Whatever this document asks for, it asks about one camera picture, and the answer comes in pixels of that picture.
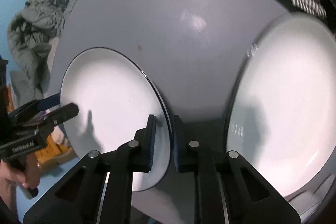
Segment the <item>person's left hand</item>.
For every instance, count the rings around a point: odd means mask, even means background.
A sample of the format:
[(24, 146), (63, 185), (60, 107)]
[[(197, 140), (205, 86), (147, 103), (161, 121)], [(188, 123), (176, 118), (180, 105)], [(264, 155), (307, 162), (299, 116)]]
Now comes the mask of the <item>person's left hand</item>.
[(38, 160), (34, 153), (26, 156), (24, 171), (15, 169), (9, 163), (1, 160), (1, 198), (9, 211), (17, 217), (17, 186), (23, 188), (37, 188), (41, 181)]

